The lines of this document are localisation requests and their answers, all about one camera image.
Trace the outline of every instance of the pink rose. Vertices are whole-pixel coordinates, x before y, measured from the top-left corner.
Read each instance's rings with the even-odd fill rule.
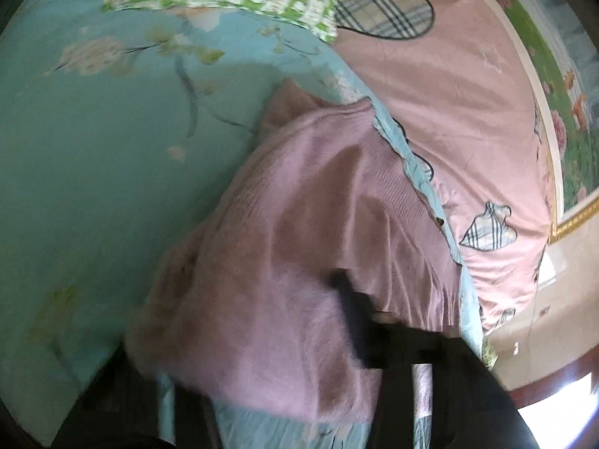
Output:
[[[565,131],[564,120],[559,116],[559,112],[555,109],[551,110],[551,118],[553,119],[553,129],[555,130],[555,136],[558,139],[559,158],[564,159],[565,146],[568,142],[568,136]]]
[[[586,187],[580,186],[580,189],[578,190],[578,194],[576,195],[576,200],[577,200],[577,202],[582,202],[582,201],[584,201],[585,198],[586,198]]]
[[[511,8],[511,0],[497,0],[497,1],[499,1],[499,5],[504,10],[507,8]]]

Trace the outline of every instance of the flower print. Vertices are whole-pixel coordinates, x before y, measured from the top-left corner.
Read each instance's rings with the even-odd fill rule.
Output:
[[[555,136],[558,139],[559,158],[564,159],[565,147],[568,142],[568,136],[565,130],[564,120],[559,116],[559,112],[555,109],[551,110],[551,118],[553,120],[553,129],[555,130]]]
[[[68,329],[77,306],[77,291],[67,285],[55,291],[41,309],[29,328],[29,339],[38,342],[50,342],[57,334]]]
[[[325,86],[338,92],[342,104],[355,103],[363,98],[363,95],[354,88],[350,80],[343,73],[334,74],[328,71],[323,82]]]
[[[511,8],[511,0],[497,0],[504,10]]]
[[[121,42],[110,36],[74,43],[62,51],[59,68],[77,69],[82,76],[95,74],[114,64],[124,49]]]
[[[168,156],[171,160],[176,160],[177,162],[185,162],[185,148],[182,146],[170,146],[167,148]]]
[[[173,45],[176,47],[186,48],[190,45],[189,38],[187,35],[182,33],[176,33],[172,38]]]
[[[564,76],[564,88],[567,91],[570,91],[574,87],[574,80],[576,79],[576,75],[573,70],[569,70]]]
[[[581,203],[586,198],[587,191],[585,186],[580,186],[578,193],[576,194],[576,202]]]
[[[503,56],[497,52],[494,45],[480,45],[478,50],[483,56],[483,65],[487,69],[493,69],[498,74],[503,74],[502,65],[505,63]]]
[[[174,6],[165,10],[169,15],[185,18],[191,25],[206,32],[217,28],[221,15],[236,11],[235,8],[192,8],[186,6]]]
[[[333,444],[335,441],[339,441],[341,446],[343,446],[343,442],[345,442],[349,436],[352,427],[353,424],[330,424],[327,427],[321,427],[317,422],[306,424],[301,439],[303,444],[301,444],[300,447],[306,448],[320,445],[325,437]]]
[[[576,128],[578,131],[588,131],[588,123],[586,122],[584,107],[585,101],[586,94],[583,92],[579,97],[576,98],[576,101],[572,106],[572,114],[574,115],[574,121],[576,121]]]

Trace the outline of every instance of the framed painting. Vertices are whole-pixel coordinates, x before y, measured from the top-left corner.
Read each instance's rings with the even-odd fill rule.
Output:
[[[566,0],[486,1],[516,45],[549,142],[553,243],[599,212],[596,43]]]

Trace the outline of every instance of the blue floral sheet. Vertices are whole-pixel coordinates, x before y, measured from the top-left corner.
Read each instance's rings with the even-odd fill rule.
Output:
[[[309,31],[248,12],[102,5],[26,0],[0,36],[0,396],[44,444],[119,343],[164,251],[253,150],[285,77],[331,101],[371,96],[375,127],[444,217],[387,111]],[[465,267],[461,330],[480,353]],[[294,447],[295,433],[322,443],[295,421],[217,409],[229,448]],[[339,430],[319,433],[364,446],[367,426]]]

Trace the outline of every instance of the pink blanket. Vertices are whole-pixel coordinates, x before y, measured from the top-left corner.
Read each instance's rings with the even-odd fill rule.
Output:
[[[282,85],[271,133],[128,331],[142,372],[277,415],[369,420],[379,373],[353,359],[333,268],[409,325],[457,335],[460,266],[373,118],[368,99],[332,106]]]
[[[523,309],[550,226],[547,140],[508,34],[483,0],[430,0],[432,30],[335,45],[405,128],[437,192],[492,330]]]

